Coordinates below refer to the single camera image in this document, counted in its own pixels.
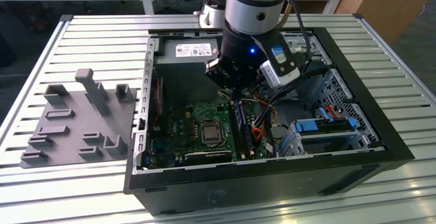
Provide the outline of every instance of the power supply label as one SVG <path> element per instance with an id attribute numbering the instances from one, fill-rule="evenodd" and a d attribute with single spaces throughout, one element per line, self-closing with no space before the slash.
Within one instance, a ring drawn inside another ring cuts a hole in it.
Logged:
<path id="1" fill-rule="evenodd" d="M 177 46 L 177 57 L 206 57 L 213 56 L 211 44 L 179 44 Z"/>

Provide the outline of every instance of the white table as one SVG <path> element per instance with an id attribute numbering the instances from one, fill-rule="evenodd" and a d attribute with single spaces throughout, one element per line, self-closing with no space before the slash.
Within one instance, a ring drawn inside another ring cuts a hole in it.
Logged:
<path id="1" fill-rule="evenodd" d="M 190 15 L 75 16 L 62 21 L 0 127 L 0 222 L 27 223 L 423 223 L 436 216 L 436 104 L 393 49 L 353 15 L 305 15 L 326 27 L 417 160 L 345 194 L 153 217 L 123 194 L 126 161 L 22 169 L 21 155 L 45 109 L 47 83 L 75 84 L 93 68 L 107 89 L 141 92 L 149 29 L 198 28 Z M 286 27 L 298 27 L 290 17 Z"/>

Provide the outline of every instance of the floor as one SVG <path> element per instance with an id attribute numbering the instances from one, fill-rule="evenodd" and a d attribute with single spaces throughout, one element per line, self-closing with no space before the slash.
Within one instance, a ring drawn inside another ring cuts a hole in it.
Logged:
<path id="1" fill-rule="evenodd" d="M 51 31 L 31 33 L 19 18 L 11 14 L 6 4 L 0 4 L 0 34 L 6 38 L 17 61 L 0 68 L 0 123 L 3 122 L 15 98 L 21 92 L 27 75 L 33 71 L 39 55 L 51 36 Z M 45 5 L 47 18 L 53 25 L 63 14 L 86 15 L 83 2 L 53 2 Z M 142 2 L 89 2 L 94 15 L 145 14 Z M 155 11 L 162 14 L 191 14 L 199 8 L 198 2 L 161 1 Z M 436 93 L 436 0 L 426 4 L 419 15 L 393 45 L 394 50 L 410 66 L 429 89 Z"/>

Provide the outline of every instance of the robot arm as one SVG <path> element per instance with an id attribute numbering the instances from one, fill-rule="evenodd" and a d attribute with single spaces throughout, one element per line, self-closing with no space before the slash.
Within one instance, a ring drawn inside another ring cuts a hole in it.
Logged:
<path id="1" fill-rule="evenodd" d="M 199 16 L 202 28 L 223 28 L 226 16 L 226 0 L 205 0 L 202 11 L 195 12 Z"/>
<path id="2" fill-rule="evenodd" d="M 206 73 L 222 88 L 242 89 L 259 79 L 273 88 L 299 77 L 305 58 L 291 53 L 277 29 L 285 0 L 227 0 L 221 58 Z"/>

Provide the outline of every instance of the gray plastic holder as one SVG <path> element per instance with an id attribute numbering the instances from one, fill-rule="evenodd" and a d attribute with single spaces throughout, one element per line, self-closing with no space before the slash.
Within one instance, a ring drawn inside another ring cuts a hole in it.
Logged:
<path id="1" fill-rule="evenodd" d="M 121 84 L 106 90 L 93 74 L 91 69 L 77 72 L 86 91 L 69 92 L 63 85 L 49 85 L 49 104 L 29 141 L 22 168 L 127 158 L 137 89 Z"/>

